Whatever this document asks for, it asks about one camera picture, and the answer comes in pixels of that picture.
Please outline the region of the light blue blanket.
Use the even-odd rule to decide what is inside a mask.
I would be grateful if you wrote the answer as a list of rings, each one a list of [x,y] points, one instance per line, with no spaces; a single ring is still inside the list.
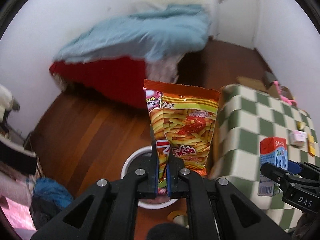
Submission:
[[[209,37],[210,20],[199,4],[170,4],[106,19],[63,46],[54,61],[85,63],[130,56],[145,61],[202,50]]]

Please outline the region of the yellow booklet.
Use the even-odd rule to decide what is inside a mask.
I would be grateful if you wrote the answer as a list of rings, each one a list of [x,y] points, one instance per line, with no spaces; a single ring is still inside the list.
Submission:
[[[308,140],[308,153],[314,157],[316,155],[314,137],[311,134],[308,134],[307,140]]]

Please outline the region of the green white checkered tablecloth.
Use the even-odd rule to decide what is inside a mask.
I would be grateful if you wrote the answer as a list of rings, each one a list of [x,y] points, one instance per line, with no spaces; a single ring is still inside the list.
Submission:
[[[304,122],[306,133],[315,140],[314,156],[307,145],[287,146],[288,159],[319,165],[319,139],[311,117],[272,96],[242,86],[227,85],[222,90],[218,110],[218,158],[208,177],[225,177],[282,229],[294,228],[302,212],[281,200],[282,195],[259,196],[260,142],[268,137],[289,139],[290,132]]]

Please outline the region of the orange fries snack bag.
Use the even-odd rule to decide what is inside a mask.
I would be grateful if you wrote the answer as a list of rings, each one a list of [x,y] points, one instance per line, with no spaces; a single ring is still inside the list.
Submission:
[[[205,176],[221,93],[214,89],[144,81],[158,155],[158,193],[168,194],[169,155]]]

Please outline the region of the small pink white box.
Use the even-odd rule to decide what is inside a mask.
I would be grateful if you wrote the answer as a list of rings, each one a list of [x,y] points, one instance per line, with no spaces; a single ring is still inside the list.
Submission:
[[[304,146],[306,143],[306,132],[294,130],[289,134],[290,145],[292,146]]]

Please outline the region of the brown cardboard box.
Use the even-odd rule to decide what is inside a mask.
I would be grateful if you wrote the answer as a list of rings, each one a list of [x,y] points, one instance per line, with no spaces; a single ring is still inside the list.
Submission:
[[[276,99],[280,98],[276,85],[274,84],[265,85],[261,80],[256,80],[256,79],[252,79],[244,76],[238,76],[236,80],[239,84],[243,86],[267,93],[268,95]]]

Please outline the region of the red bed sheet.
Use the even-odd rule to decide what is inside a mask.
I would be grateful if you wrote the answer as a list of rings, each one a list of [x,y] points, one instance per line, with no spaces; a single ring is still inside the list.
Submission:
[[[49,71],[67,84],[93,88],[108,99],[138,109],[146,108],[143,90],[146,63],[128,56],[88,63],[54,62]]]

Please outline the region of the checkered pink grey mattress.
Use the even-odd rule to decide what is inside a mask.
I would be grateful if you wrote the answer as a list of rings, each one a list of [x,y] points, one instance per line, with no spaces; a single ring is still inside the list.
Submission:
[[[165,57],[158,61],[146,62],[146,78],[152,81],[176,83],[178,80],[178,63],[184,54]]]

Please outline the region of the blue jacket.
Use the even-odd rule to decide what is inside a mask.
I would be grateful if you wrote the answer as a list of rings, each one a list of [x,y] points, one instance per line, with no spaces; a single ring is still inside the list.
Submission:
[[[74,200],[68,190],[50,178],[39,178],[32,191],[29,209],[38,230]]]

